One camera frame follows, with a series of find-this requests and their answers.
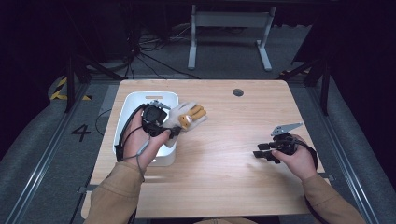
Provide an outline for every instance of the sleeve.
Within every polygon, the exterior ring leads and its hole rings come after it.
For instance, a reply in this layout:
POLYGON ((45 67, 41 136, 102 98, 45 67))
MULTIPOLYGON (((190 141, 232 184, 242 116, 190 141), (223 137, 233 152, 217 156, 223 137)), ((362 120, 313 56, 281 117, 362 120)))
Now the sleeve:
POLYGON ((137 207, 142 183, 137 166, 117 162, 92 192, 91 208, 84 223, 127 223, 137 207))
POLYGON ((361 214, 344 200, 322 177, 314 175, 303 181, 305 197, 312 208, 329 223, 365 223, 361 214))

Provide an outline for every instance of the dark background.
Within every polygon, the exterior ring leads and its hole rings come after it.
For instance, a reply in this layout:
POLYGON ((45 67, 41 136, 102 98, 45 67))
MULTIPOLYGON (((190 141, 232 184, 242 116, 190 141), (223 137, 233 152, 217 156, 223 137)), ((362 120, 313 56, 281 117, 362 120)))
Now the dark background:
MULTIPOLYGON (((142 27, 166 38, 174 25, 188 23, 191 14, 188 5, 9 0, 0 3, 0 10, 0 158, 50 103, 48 89, 64 72, 70 55, 81 54, 97 63, 122 59, 134 49, 142 27)), ((283 6, 277 8, 273 23, 314 24, 294 61, 326 57, 332 77, 393 187, 395 10, 394 1, 350 2, 335 8, 283 6)))

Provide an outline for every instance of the tabletop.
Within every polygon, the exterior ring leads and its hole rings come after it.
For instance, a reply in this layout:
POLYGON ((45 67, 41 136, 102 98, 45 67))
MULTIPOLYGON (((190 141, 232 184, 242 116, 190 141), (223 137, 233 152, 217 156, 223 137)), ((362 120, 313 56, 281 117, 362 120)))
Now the tabletop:
MULTIPOLYGON (((120 83, 90 185, 114 167, 120 111, 134 91, 171 91, 179 102, 202 105, 208 120, 177 139, 175 162, 149 167, 136 217, 235 217, 309 213, 301 181, 284 163, 256 159, 277 125, 303 121, 283 80, 124 80, 120 83), (234 90, 243 92, 234 95, 234 90)), ((315 148, 308 130, 290 131, 315 148)), ((318 160, 318 172, 324 172, 318 160)), ((81 215, 90 207, 87 194, 81 215)))

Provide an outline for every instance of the person's left hand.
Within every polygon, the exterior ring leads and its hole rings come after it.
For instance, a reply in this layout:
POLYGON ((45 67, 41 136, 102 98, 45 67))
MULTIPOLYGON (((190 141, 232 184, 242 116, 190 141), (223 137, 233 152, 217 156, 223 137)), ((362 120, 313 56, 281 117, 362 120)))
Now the person's left hand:
POLYGON ((124 158, 132 157, 137 154, 137 151, 145 145, 145 143, 149 140, 146 149, 142 152, 140 156, 138 156, 139 164, 137 164, 136 158, 125 159, 124 161, 129 162, 134 165, 139 165, 140 168, 146 169, 149 164, 155 159, 155 156, 158 153, 160 147, 169 140, 170 131, 167 130, 156 137, 150 137, 148 133, 146 133, 143 128, 139 128, 142 126, 142 117, 141 114, 143 109, 140 109, 132 118, 132 121, 129 123, 125 134, 123 136, 122 142, 124 142, 124 158), (127 138, 128 134, 134 131, 131 136, 127 138))

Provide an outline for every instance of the yellow object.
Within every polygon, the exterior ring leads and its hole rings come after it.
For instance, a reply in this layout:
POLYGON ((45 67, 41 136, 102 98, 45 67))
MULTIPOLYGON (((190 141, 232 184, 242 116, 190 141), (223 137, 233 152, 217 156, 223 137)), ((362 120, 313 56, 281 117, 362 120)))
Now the yellow object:
POLYGON ((201 105, 195 105, 187 112, 187 114, 178 116, 178 122, 184 130, 187 130, 193 121, 203 117, 204 115, 206 115, 204 108, 201 105))

